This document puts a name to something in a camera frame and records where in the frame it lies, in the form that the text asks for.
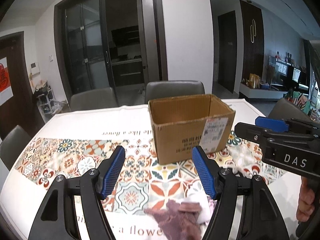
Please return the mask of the right hand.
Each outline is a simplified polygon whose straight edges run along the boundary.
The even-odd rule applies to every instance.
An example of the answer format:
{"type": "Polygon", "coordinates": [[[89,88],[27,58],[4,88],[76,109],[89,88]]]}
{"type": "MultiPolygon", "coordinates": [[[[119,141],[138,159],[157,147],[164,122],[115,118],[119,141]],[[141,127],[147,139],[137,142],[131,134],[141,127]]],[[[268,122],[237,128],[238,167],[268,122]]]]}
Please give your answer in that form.
{"type": "Polygon", "coordinates": [[[301,186],[298,198],[298,207],[296,218],[299,222],[307,222],[314,212],[313,201],[315,198],[314,191],[308,186],[308,180],[301,177],[301,186]]]}

